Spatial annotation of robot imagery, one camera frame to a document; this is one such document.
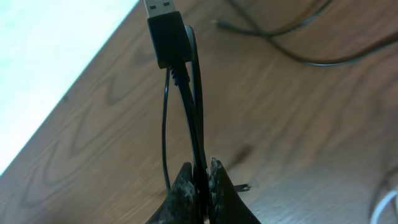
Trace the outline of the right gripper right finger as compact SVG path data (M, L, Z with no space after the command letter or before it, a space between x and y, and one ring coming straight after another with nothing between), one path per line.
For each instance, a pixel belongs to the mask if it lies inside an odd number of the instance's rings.
M239 197L221 161L211 158L209 179L211 224L260 224Z

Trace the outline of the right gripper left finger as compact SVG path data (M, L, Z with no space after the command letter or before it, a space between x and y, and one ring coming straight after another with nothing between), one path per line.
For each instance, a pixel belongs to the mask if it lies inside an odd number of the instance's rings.
M192 165L181 167L165 200L146 224L195 224L198 223L197 193L192 184Z

